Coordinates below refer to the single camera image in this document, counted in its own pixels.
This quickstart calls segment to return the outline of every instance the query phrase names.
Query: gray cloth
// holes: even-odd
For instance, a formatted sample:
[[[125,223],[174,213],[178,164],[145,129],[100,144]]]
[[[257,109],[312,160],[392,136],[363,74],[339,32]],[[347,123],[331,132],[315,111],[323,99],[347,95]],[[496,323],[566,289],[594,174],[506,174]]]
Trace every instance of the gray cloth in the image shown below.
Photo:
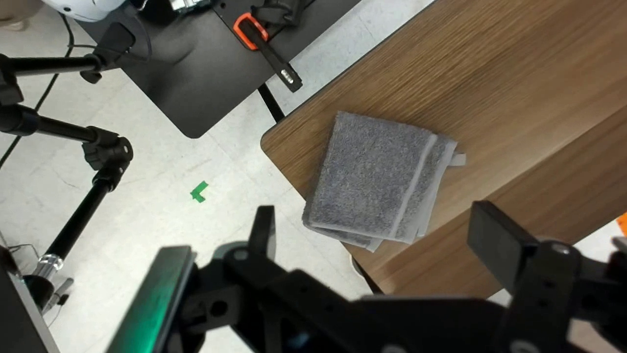
[[[304,223],[370,250],[415,240],[455,146],[415,125],[339,111]]]

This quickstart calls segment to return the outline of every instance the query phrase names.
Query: black cable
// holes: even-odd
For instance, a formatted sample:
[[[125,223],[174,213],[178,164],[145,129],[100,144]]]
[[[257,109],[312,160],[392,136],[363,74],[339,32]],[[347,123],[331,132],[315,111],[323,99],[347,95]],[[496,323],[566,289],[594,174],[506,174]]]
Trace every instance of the black cable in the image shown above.
[[[73,48],[74,48],[74,30],[73,30],[71,23],[67,21],[65,13],[59,13],[59,15],[61,15],[61,21],[63,21],[63,25],[65,25],[65,29],[67,29],[67,40],[69,40],[69,42],[67,42],[65,58],[69,58],[69,56],[73,54]],[[47,99],[47,95],[51,93],[57,78],[59,78],[59,72],[55,72],[53,78],[47,81],[47,85],[45,85],[39,101],[35,103],[35,111],[41,109],[41,105],[43,105],[43,101]],[[22,134],[18,134],[18,136],[12,140],[12,144],[6,148],[6,152],[4,152],[2,158],[0,158],[0,168],[4,166],[4,162],[8,160],[8,156],[12,156],[12,152],[14,152],[14,148],[18,146],[20,140],[22,140]]]

